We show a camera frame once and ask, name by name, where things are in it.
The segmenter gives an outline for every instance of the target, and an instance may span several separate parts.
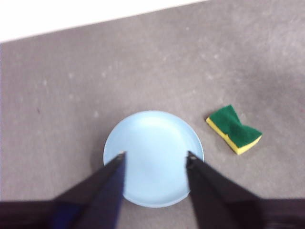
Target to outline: plate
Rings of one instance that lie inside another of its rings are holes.
[[[188,150],[203,160],[201,142],[185,121],[162,111],[144,111],[116,125],[107,138],[103,160],[107,164],[127,151],[124,197],[140,206],[160,208],[189,193]]]

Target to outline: gray carpet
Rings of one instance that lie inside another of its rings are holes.
[[[305,198],[305,2],[211,0],[1,44],[1,199],[52,198],[102,164],[124,117],[189,123],[205,160],[264,198]],[[263,132],[237,156],[203,118]],[[124,201],[120,229],[193,229],[190,199]]]

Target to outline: plate rim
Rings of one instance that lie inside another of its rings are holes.
[[[197,141],[199,142],[199,145],[200,145],[200,149],[201,149],[201,152],[202,152],[202,161],[204,161],[204,150],[203,150],[203,147],[202,147],[202,144],[201,144],[201,141],[200,141],[200,138],[198,137],[197,133],[194,131],[194,129],[186,122],[184,121],[183,119],[181,119],[180,117],[174,115],[174,114],[171,114],[169,112],[165,112],[165,111],[159,111],[159,110],[145,110],[145,111],[140,111],[140,112],[136,112],[134,114],[131,114],[125,118],[123,118],[120,122],[118,122],[115,127],[110,131],[110,133],[108,134],[107,136],[107,139],[106,139],[106,142],[105,142],[105,145],[104,145],[104,150],[103,150],[103,165],[105,165],[105,149],[106,149],[106,146],[107,146],[107,143],[108,143],[108,139],[109,139],[109,136],[112,134],[112,132],[114,132],[114,130],[117,128],[117,126],[119,124],[121,124],[123,121],[125,121],[126,119],[134,116],[134,115],[139,115],[139,114],[144,114],[144,113],[161,113],[161,114],[166,114],[166,115],[170,115],[170,116],[174,116],[175,118],[178,118],[180,121],[182,121],[183,123],[186,124],[186,126],[191,130],[191,132],[194,134],[194,136],[196,137]],[[141,207],[147,207],[147,208],[165,208],[165,207],[169,207],[169,206],[172,206],[174,204],[177,204],[179,203],[180,201],[184,200],[190,193],[190,190],[184,194],[183,196],[181,196],[180,198],[178,199],[175,199],[173,201],[169,201],[169,202],[166,202],[166,203],[163,203],[163,204],[146,204],[146,203],[142,203],[140,201],[137,201],[137,200],[134,200],[130,197],[127,197],[125,194],[124,194],[124,191],[123,191],[123,196],[126,200],[138,205],[138,206],[141,206]]]

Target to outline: yellow sponge layer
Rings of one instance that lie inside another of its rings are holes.
[[[253,142],[238,148],[237,145],[235,145],[235,143],[229,138],[229,135],[225,134],[224,132],[222,132],[216,125],[215,123],[210,119],[210,117],[208,117],[206,119],[207,124],[214,130],[216,131],[225,141],[226,143],[232,148],[232,150],[234,150],[234,152],[236,152],[238,155],[244,153],[245,151],[247,151],[248,149],[250,149],[251,147],[253,147],[256,143],[258,143],[258,141],[261,139],[262,136],[259,136],[257,139],[255,139]]]

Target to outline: sponge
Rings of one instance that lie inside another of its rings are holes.
[[[206,122],[215,130],[238,155],[253,147],[262,137],[262,133],[243,125],[232,107],[225,106],[211,114]]]

